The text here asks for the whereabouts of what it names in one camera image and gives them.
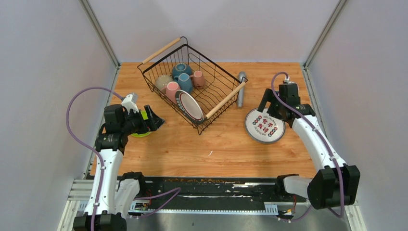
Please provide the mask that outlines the lime green plate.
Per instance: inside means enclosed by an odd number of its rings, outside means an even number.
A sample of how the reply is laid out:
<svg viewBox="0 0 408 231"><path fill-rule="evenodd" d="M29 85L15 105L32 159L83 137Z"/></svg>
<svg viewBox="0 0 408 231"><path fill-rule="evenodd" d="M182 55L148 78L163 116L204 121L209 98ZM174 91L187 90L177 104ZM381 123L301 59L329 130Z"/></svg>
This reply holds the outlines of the lime green plate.
<svg viewBox="0 0 408 231"><path fill-rule="evenodd" d="M145 121L148 120L148 116L147 116L146 111L141 111L141 115L142 115L142 117L143 117L143 119L144 119ZM146 136L148 136L148 135L150 135L150 134L151 134L151 131L148 131L148 132L146 132L146 133L133 133L133 134L131 134L131 136L132 136L132 137L136 137L136 138L142 138L142 137L146 137Z"/></svg>

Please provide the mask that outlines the white plate red characters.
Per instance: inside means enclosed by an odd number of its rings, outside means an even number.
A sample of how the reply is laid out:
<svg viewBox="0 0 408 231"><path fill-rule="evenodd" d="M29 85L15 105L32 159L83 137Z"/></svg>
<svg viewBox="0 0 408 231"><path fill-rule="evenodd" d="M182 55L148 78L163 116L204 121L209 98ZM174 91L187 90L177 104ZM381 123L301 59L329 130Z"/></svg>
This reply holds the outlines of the white plate red characters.
<svg viewBox="0 0 408 231"><path fill-rule="evenodd" d="M282 120L267 113L268 108L259 112L257 108L251 110L245 117L244 127L247 134L257 142L270 144L280 140L285 133L286 126Z"/></svg>

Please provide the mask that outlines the white plate green lettered rim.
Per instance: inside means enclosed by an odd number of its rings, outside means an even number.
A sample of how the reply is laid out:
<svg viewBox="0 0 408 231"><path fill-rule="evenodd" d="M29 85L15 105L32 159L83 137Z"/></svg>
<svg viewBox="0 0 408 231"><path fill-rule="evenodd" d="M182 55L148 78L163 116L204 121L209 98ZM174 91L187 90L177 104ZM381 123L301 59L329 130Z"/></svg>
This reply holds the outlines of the white plate green lettered rim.
<svg viewBox="0 0 408 231"><path fill-rule="evenodd" d="M245 122L245 130L253 140L263 144L272 144L284 136L286 126L281 120L270 122L250 121Z"/></svg>

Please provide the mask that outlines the white plate dark striped rim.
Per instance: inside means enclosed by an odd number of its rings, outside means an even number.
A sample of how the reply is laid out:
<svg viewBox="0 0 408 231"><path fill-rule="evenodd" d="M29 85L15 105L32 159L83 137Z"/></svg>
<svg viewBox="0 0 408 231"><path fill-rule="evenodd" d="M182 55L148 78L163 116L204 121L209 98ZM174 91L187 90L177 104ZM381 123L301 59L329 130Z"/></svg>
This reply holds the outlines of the white plate dark striped rim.
<svg viewBox="0 0 408 231"><path fill-rule="evenodd" d="M202 124L205 117L200 105L186 91L177 90L175 93L176 104L181 112L194 124Z"/></svg>

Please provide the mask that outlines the pink cup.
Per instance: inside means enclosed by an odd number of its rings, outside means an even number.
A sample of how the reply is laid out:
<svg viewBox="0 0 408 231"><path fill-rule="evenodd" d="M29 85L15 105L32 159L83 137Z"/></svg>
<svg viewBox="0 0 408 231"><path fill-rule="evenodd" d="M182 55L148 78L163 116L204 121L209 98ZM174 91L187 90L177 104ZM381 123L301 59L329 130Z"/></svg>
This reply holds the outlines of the pink cup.
<svg viewBox="0 0 408 231"><path fill-rule="evenodd" d="M180 90L180 86L177 82L171 81L166 85L166 96L174 103L176 102L176 92Z"/></svg>

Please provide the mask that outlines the light blue mug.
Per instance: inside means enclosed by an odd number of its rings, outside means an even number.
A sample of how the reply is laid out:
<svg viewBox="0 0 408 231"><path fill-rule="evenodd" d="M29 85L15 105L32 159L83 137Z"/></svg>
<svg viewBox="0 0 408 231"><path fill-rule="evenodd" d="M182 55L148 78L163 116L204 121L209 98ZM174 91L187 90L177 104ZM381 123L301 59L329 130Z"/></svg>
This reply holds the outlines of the light blue mug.
<svg viewBox="0 0 408 231"><path fill-rule="evenodd" d="M173 78L175 82L177 82L180 88L187 93L192 93L193 91L193 83L189 75L183 73L179 76Z"/></svg>

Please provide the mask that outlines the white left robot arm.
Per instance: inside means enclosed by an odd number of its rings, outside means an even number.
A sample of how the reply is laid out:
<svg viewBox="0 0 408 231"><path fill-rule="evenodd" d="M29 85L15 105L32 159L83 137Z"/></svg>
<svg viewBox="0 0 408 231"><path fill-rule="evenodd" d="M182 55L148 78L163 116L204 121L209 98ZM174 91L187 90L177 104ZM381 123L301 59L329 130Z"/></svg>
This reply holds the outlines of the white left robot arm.
<svg viewBox="0 0 408 231"><path fill-rule="evenodd" d="M128 137L158 130L165 121L149 105L140 111L120 104L105 107L104 119L95 140L97 167L88 204L82 216L73 222L75 231L125 231L126 216L133 198L147 194L141 172L128 172L118 180Z"/></svg>

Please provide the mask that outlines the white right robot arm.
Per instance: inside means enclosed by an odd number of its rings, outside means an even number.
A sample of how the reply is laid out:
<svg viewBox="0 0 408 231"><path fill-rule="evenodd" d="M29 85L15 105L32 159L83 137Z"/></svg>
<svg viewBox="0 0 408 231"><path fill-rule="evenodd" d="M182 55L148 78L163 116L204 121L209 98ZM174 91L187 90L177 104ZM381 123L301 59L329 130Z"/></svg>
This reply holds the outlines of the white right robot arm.
<svg viewBox="0 0 408 231"><path fill-rule="evenodd" d="M279 200L287 201L295 194L308 199L314 209L355 203L360 171L334 150L311 105L300 102L295 83L280 84L278 91L266 89L257 110L289 125L302 140L317 171L313 178L297 174L278 176L275 195Z"/></svg>

